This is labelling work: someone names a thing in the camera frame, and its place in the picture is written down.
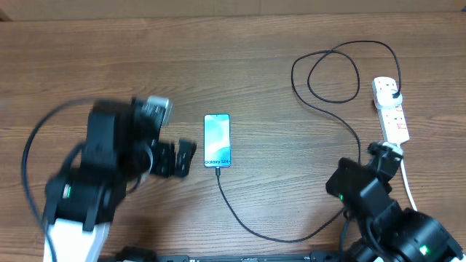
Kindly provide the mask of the Galaxy smartphone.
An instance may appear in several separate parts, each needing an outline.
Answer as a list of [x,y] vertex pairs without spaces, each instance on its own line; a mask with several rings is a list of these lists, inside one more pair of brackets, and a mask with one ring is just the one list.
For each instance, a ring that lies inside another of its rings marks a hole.
[[206,114],[204,117],[204,166],[230,167],[232,143],[229,114]]

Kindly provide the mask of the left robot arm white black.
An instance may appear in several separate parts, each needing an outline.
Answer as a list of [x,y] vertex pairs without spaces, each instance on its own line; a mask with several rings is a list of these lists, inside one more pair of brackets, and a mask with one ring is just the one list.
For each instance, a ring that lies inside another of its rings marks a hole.
[[[45,186],[39,212],[28,186],[27,161],[45,122],[70,106],[92,104],[87,134],[65,157]],[[98,261],[117,207],[148,175],[184,178],[197,145],[159,139],[173,104],[167,98],[133,98],[129,103],[79,98],[60,104],[39,120],[23,150],[21,178],[30,208],[44,235],[44,261]]]

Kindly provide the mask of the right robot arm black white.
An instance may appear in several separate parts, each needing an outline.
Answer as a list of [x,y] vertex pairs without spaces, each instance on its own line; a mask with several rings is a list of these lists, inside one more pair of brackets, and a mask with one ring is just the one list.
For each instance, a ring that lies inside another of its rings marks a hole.
[[347,221],[355,221],[361,238],[341,252],[342,261],[464,261],[459,243],[436,219],[401,208],[390,197],[389,184],[403,160],[397,145],[380,141],[368,146],[366,165],[341,158],[325,185],[341,200]]

